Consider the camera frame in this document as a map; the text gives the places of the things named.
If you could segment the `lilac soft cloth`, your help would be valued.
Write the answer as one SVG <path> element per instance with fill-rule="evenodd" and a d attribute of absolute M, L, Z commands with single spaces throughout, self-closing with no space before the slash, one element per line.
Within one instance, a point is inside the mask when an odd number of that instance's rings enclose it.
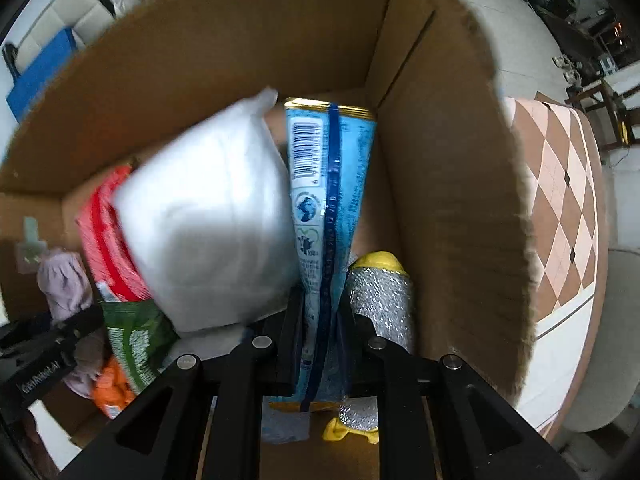
<path fill-rule="evenodd" d="M 47 298 L 53 325 L 68 320 L 93 303 L 91 284 L 78 252 L 49 250 L 40 261 L 37 284 Z M 64 382 L 84 399 L 92 398 L 94 383 L 101 375 L 104 350 L 102 330 L 85 336 L 75 348 L 77 365 L 64 377 Z"/>

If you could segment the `silver yellow scrub sponge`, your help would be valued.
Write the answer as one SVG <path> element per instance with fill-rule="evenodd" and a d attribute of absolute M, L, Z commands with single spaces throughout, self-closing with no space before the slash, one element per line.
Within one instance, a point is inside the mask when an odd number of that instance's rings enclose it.
<path fill-rule="evenodd" d="M 390 252 L 369 252 L 349 267 L 345 288 L 352 308 L 370 318 L 375 336 L 407 352 L 414 351 L 413 284 L 408 272 Z M 337 414 L 326 424 L 323 439 L 338 442 L 349 434 L 364 437 L 371 444 L 380 440 L 378 400 L 373 393 L 378 370 L 369 363 L 372 391 L 363 398 L 344 395 Z"/>

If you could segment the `light blue tissue pack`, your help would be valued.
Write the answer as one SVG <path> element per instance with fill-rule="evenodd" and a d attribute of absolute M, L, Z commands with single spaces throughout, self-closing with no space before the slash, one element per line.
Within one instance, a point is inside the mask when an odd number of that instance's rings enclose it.
<path fill-rule="evenodd" d="M 163 360 L 163 367 L 168 367 L 184 354 L 193 354 L 201 361 L 220 358 L 231 353 L 235 347 L 242 346 L 245 341 L 251 342 L 254 335 L 251 330 L 240 324 L 201 330 L 200 332 L 184 334 L 168 350 Z M 245 352 L 238 358 L 229 359 L 229 369 L 224 373 L 224 384 L 220 388 L 221 396 L 214 402 L 215 412 L 218 412 L 219 401 L 227 394 L 240 397 L 242 408 L 250 408 L 250 413 L 256 414 L 255 405 L 250 399 L 256 393 L 252 387 L 252 364 L 245 359 Z M 309 413 L 285 413 L 272 408 L 267 398 L 262 396 L 262 440 L 269 444 L 287 444 L 303 442 L 310 436 Z"/>

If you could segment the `orange snack packet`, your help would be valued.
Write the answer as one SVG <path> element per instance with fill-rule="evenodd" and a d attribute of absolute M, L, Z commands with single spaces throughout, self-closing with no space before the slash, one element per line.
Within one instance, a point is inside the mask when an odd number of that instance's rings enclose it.
<path fill-rule="evenodd" d="M 116 418 L 136 397 L 119 362 L 111 356 L 94 382 L 92 400 L 109 418 Z"/>

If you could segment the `red snack packet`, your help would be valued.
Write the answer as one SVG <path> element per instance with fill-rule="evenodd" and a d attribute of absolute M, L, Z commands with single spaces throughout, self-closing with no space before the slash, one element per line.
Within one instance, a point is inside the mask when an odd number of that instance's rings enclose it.
<path fill-rule="evenodd" d="M 131 174 L 116 167 L 80 208 L 76 224 L 93 281 L 107 302 L 137 302 L 151 293 L 132 261 L 120 228 L 113 198 Z"/>

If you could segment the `green snack packet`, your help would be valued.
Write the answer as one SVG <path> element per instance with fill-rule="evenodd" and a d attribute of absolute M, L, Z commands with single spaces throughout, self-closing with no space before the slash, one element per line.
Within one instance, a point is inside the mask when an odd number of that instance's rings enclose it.
<path fill-rule="evenodd" d="M 131 389 L 139 394 L 162 372 L 164 359 L 178 336 L 152 299 L 101 301 L 100 307 L 114 356 Z"/>

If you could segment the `white soft bag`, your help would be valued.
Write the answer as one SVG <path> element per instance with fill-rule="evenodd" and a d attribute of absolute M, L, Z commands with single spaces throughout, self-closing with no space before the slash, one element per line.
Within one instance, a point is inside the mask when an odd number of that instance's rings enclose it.
<path fill-rule="evenodd" d="M 180 335 L 282 309 L 299 270 L 288 168 L 265 88 L 186 130 L 134 170 L 113 205 L 151 296 Z"/>

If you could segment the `long blue wrapper packet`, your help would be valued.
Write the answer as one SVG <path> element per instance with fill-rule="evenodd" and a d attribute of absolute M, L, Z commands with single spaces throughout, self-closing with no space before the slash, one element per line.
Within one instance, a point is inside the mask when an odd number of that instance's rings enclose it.
<path fill-rule="evenodd" d="M 292 396 L 272 408 L 305 413 L 333 408 L 344 389 L 337 311 L 360 218 L 376 122 L 366 108 L 291 98 L 268 125 L 284 140 L 290 173 L 294 243 L 305 289 L 305 344 Z"/>

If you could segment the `cardboard box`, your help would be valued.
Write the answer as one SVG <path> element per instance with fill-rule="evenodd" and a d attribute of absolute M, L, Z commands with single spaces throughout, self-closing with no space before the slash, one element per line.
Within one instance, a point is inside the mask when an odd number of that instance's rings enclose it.
<path fill-rule="evenodd" d="M 114 206 L 182 356 L 65 479 L 256 479 L 262 404 L 378 401 L 384 479 L 549 479 L 521 156 L 460 0 L 153 0 L 75 55 L 1 165 L 21 211 L 144 148 Z"/>

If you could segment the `blue folded mat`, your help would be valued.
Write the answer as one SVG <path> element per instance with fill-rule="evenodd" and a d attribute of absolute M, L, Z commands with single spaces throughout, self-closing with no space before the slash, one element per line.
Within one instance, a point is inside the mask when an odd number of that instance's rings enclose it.
<path fill-rule="evenodd" d="M 69 27 L 61 29 L 30 65 L 14 78 L 14 86 L 6 96 L 15 119 L 20 122 L 37 96 L 77 50 Z"/>

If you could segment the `grey round chair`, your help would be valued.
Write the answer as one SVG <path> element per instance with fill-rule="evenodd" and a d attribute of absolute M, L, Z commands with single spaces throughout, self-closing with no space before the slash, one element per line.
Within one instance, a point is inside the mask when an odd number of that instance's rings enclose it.
<path fill-rule="evenodd" d="M 564 396 L 549 439 L 603 428 L 638 386 L 639 253 L 611 249 L 606 269 L 570 306 L 551 332 L 551 363 Z"/>

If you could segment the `white padded chair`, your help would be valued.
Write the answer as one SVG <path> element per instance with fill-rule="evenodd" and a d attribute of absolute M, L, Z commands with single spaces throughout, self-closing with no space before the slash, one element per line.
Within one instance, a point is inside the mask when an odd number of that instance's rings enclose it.
<path fill-rule="evenodd" d="M 2 56 L 13 79 L 34 62 L 37 55 L 63 29 L 69 29 L 76 46 L 96 40 L 115 19 L 112 0 L 51 0 L 16 44 L 7 41 Z"/>

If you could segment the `dark wooden chair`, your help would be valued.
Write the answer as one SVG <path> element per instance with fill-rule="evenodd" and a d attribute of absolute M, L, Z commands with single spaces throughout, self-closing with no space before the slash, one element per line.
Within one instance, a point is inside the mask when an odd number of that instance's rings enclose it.
<path fill-rule="evenodd" d="M 601 151 L 638 148 L 639 62 L 568 95 L 565 103 L 587 116 Z"/>

